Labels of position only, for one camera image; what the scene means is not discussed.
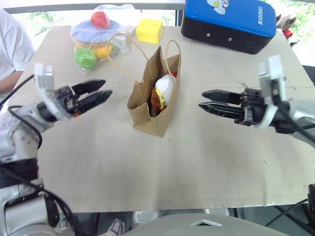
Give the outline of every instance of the cartoon sticker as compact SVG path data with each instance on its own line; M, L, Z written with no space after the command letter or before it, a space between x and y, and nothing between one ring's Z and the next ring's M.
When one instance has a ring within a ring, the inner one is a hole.
M229 5L229 0L207 0L207 3L210 6L213 6L214 10L221 14L225 14L225 10L227 9Z

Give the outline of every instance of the white shirt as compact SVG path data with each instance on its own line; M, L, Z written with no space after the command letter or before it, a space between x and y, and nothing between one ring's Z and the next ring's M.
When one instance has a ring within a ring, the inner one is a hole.
M24 71L33 53L32 42L24 27L0 9L0 80L14 71Z

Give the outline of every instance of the green toy fruit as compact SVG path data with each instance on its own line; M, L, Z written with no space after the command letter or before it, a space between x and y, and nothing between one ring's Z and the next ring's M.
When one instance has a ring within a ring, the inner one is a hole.
M88 48L78 48L74 53L74 60L84 70L91 70L97 63L96 55Z

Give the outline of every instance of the plastic bag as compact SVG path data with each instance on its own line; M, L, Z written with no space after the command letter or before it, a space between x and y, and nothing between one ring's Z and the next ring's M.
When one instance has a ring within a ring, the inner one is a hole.
M83 74L107 60L107 53L112 58L128 53L130 48L126 44L125 37L115 37L110 42L108 51L106 51L107 42L111 36L119 32L130 35L140 19L139 11L134 9L131 4L100 5L92 14L95 12L105 13L109 19L108 28L97 27L91 18L71 27L70 36L74 42L74 61Z

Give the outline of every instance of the paper bag handle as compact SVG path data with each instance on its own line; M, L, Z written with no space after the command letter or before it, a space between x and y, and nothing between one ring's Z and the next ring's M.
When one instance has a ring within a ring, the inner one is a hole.
M166 46L166 50L165 50L165 57L166 57L166 58L165 58L165 64L166 64L166 68L167 68L168 74L171 76L171 78L172 78L172 80L173 80L173 83L175 83L174 78L173 78L173 76L172 76L172 74L171 74L171 71L170 71L170 69L169 69L169 66L168 66L168 61L167 61L167 58L168 58L167 54L168 54L169 45L170 45L172 42L176 44L176 46L177 46L177 48L178 48L178 51L179 51L179 61L178 61L178 66L177 66L177 73L178 73L178 72L180 71L180 69L181 69L182 53L181 53L181 48L179 47L178 43L177 43L175 40L171 39L171 40L168 41L167 46Z
M124 33L117 33L115 35L113 35L107 42L106 44L106 52L108 52L108 45L109 43L113 40L113 38L115 38L116 36L118 35L122 35L122 36L125 36L127 39L129 39L134 45L136 45L136 47L140 50L140 52L143 54L143 56L146 58L147 60L147 63L148 63L148 66L149 66L149 71L150 71L150 74L151 74L151 77L152 77L152 80L154 80L154 77L153 77L153 73L152 73L152 70L151 70L151 66L150 66L150 63L149 63L149 59L147 57L147 55L144 53L144 51L140 48L140 46L132 39L130 38L128 35L124 34ZM116 67L119 71L121 71L122 73L124 73L125 75L128 76L128 78L130 78L136 85L138 85L139 87L139 82L130 74L128 73L127 71L125 71L124 69L122 69L119 65L117 65L113 59L110 57L109 53L106 53L107 55L107 59L110 61L110 63L112 63L112 65L114 67Z

